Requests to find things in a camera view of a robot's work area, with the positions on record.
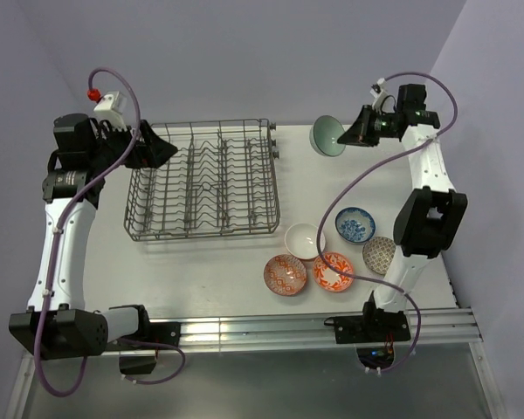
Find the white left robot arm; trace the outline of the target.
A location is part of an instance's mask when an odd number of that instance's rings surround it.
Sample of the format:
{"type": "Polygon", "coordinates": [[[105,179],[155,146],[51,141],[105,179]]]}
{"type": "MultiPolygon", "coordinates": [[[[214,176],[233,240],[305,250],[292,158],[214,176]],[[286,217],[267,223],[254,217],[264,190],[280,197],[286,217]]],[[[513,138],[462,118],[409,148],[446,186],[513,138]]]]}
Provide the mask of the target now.
{"type": "Polygon", "coordinates": [[[53,123],[57,143],[43,180],[45,242],[35,287],[22,313],[10,316],[10,334],[40,360],[102,354],[122,338],[143,348],[153,337],[142,305],[85,308],[83,276],[88,237],[105,181],[100,174],[115,162],[131,169],[159,168],[177,149],[146,120],[138,128],[114,127],[84,113],[53,123]]]}

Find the orange geometric pattern bowl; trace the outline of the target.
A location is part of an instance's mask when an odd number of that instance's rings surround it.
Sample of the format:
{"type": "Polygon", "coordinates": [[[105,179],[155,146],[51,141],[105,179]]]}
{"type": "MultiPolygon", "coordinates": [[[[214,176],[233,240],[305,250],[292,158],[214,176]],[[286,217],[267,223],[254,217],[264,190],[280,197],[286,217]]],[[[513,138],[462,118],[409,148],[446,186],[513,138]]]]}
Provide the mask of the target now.
{"type": "Polygon", "coordinates": [[[279,296],[290,297],[300,293],[307,284],[307,269],[302,262],[289,254],[271,258],[263,271],[266,287],[279,296]]]}

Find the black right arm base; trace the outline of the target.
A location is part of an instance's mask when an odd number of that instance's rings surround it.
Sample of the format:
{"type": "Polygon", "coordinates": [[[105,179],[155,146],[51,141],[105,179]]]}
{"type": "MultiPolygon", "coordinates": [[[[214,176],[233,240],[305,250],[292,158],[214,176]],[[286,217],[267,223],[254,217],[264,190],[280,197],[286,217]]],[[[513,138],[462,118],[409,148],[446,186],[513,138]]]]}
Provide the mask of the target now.
{"type": "Polygon", "coordinates": [[[333,316],[324,320],[334,329],[337,344],[409,341],[410,327],[403,311],[385,312],[373,299],[364,303],[359,315],[333,316]]]}

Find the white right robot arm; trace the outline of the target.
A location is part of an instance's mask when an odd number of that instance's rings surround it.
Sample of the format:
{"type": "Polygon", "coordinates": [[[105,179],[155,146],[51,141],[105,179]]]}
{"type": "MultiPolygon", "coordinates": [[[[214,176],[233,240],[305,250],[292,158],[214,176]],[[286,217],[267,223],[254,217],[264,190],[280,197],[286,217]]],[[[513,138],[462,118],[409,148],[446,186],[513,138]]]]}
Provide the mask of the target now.
{"type": "Polygon", "coordinates": [[[381,85],[373,90],[374,102],[362,108],[338,141],[375,147],[381,139],[395,138],[410,164],[412,191],[394,222],[395,254],[384,284],[372,292],[360,321],[365,337],[380,340],[391,328],[404,326],[407,294],[430,261],[451,246],[468,200],[446,172],[438,141],[440,121],[437,113],[426,108],[425,86],[400,86],[391,113],[382,110],[387,95],[381,85]]]}

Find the pale green bowl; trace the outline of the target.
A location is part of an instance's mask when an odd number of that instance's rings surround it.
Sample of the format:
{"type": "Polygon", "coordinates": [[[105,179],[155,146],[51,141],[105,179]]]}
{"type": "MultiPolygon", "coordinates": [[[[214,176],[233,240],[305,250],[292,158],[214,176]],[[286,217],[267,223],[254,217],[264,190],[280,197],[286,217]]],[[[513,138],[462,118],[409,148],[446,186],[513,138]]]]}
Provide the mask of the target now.
{"type": "Polygon", "coordinates": [[[331,115],[322,115],[312,125],[309,140],[317,154],[337,157],[346,147],[338,142],[344,133],[343,125],[336,118],[331,115]]]}

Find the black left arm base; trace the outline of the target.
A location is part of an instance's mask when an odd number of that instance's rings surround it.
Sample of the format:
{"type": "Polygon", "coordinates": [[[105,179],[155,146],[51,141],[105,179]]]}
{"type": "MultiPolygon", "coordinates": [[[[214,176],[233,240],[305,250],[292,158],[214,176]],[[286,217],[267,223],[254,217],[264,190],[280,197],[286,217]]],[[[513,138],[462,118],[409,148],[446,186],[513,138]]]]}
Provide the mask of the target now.
{"type": "Polygon", "coordinates": [[[180,322],[153,322],[143,331],[123,336],[107,344],[108,352],[164,349],[166,346],[178,347],[181,336],[180,322]]]}

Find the orange floral pattern bowl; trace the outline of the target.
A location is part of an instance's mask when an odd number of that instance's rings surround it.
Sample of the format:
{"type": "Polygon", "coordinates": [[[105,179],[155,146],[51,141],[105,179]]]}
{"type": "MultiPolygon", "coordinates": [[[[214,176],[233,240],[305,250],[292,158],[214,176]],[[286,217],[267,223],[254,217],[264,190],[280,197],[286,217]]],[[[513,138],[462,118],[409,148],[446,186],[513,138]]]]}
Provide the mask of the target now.
{"type": "Polygon", "coordinates": [[[329,292],[344,292],[352,284],[355,273],[353,264],[338,252],[324,252],[324,258],[317,257],[312,266],[314,280],[318,286],[329,292]]]}

